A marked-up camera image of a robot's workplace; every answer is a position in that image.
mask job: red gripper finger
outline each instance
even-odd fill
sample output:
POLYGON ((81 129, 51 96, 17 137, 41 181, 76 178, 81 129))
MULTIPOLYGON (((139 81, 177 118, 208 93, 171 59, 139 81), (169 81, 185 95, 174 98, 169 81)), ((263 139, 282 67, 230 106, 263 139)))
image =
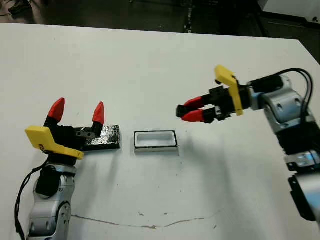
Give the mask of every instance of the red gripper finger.
POLYGON ((188 112, 181 119, 186 122, 205 122, 202 109, 188 112))
POLYGON ((190 107, 190 108, 194 108, 194 109, 200 109, 203 108, 205 105, 202 101, 202 97, 198 96, 194 99, 190 99, 189 101, 187 101, 184 106, 186 107, 190 107))
POLYGON ((105 106, 102 101, 99 102, 98 106, 94 110, 92 121, 99 122, 102 125, 105 123, 105 106))
POLYGON ((65 109, 65 99, 61 97, 58 101, 56 101, 52 105, 48 113, 48 117, 54 118, 55 120, 60 122, 62 119, 62 115, 64 114, 64 109, 65 109))

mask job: black cable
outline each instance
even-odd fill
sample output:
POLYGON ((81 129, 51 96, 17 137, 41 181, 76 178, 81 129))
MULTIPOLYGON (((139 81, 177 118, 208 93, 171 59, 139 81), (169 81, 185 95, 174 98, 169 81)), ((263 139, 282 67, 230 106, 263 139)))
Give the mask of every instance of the black cable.
POLYGON ((48 163, 48 160, 46 160, 41 166, 38 166, 38 167, 32 169, 32 171, 23 180, 21 187, 20 187, 20 190, 19 190, 19 193, 18 193, 18 196, 16 198, 15 207, 14 207, 14 224, 15 224, 15 231, 20 235, 20 238, 22 240, 26 240, 26 238, 25 238, 24 230, 22 229, 22 226, 21 226, 19 218, 18 218, 19 210, 20 210, 21 194, 22 194, 22 191, 24 190, 25 186, 29 183, 31 175, 40 171, 41 169, 43 169, 47 163, 48 163))
POLYGON ((306 70, 301 69, 301 68, 289 68, 289 69, 285 69, 280 72, 277 72, 273 75, 274 76, 281 75, 281 74, 285 74, 285 73, 289 73, 289 72, 296 72, 296 73, 301 74, 306 81, 306 93, 305 93, 303 102, 301 104, 301 113, 300 113, 301 125, 303 125, 304 123, 306 123, 306 117, 308 115, 308 107, 309 107, 312 93, 314 90, 313 79, 312 79, 311 75, 306 70))

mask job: table surface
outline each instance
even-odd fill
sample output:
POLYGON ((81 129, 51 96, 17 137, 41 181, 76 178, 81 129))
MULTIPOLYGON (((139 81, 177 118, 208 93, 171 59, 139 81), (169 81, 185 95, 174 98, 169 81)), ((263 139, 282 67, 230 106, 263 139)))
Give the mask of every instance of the table surface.
MULTIPOLYGON (((292 175, 262 111, 212 124, 183 122, 176 106, 216 87, 214 67, 241 84, 287 68, 311 73, 320 119, 320 66, 297 40, 0 24, 0 234, 19 239, 14 204, 46 156, 24 132, 65 97, 61 124, 90 126, 99 101, 120 125, 121 149, 77 162, 69 240, 319 239, 290 196, 292 175), (134 131, 175 130, 179 152, 134 153, 134 131)), ((304 94, 305 82, 289 74, 304 94)), ((24 231, 32 177, 21 199, 24 231)))

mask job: dark floor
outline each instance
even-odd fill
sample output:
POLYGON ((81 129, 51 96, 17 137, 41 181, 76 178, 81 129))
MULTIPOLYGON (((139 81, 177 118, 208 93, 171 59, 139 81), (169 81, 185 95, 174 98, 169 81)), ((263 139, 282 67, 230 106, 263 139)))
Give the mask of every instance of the dark floor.
MULTIPOLYGON (((8 13, 14 1, 0 0, 0 15, 8 13)), ((217 2, 193 0, 192 33, 228 34, 298 39, 320 63, 320 29, 296 21, 260 16, 254 7, 234 22, 236 29, 225 31, 219 22, 217 2)), ((129 29, 183 33, 188 8, 181 0, 32 0, 32 10, 18 15, 0 16, 0 23, 28 23, 92 28, 129 29)))

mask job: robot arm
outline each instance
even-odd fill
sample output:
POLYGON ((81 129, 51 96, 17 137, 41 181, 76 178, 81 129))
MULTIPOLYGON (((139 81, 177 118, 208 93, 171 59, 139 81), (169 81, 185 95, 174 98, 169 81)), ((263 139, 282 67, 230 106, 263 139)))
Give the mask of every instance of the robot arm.
MULTIPOLYGON (((310 77, 302 69, 293 71, 310 77)), ((308 110, 312 91, 303 99, 292 89, 290 79, 282 75, 286 72, 289 70, 239 85, 234 74, 219 65, 215 68, 216 82, 230 87, 213 88, 209 94, 179 105, 176 116, 187 122, 210 124, 234 113, 240 116, 243 109, 263 109, 286 154, 289 171, 296 172, 288 179, 295 205, 301 217, 317 221, 320 227, 320 129, 308 110), (200 109, 209 104, 215 107, 200 109)), ((311 77, 308 87, 312 89, 311 77)))
POLYGON ((94 111, 91 127, 58 125, 64 106, 65 99, 60 98, 51 107, 44 126, 30 126, 25 130, 31 144, 48 157, 43 165, 27 175, 18 193, 14 217, 16 232, 22 240, 66 240, 75 191, 76 161, 83 158, 82 151, 120 148, 119 126, 104 125, 103 102, 94 111), (40 171, 40 177, 33 188, 34 206, 25 237, 18 218, 21 194, 37 171, 40 171))

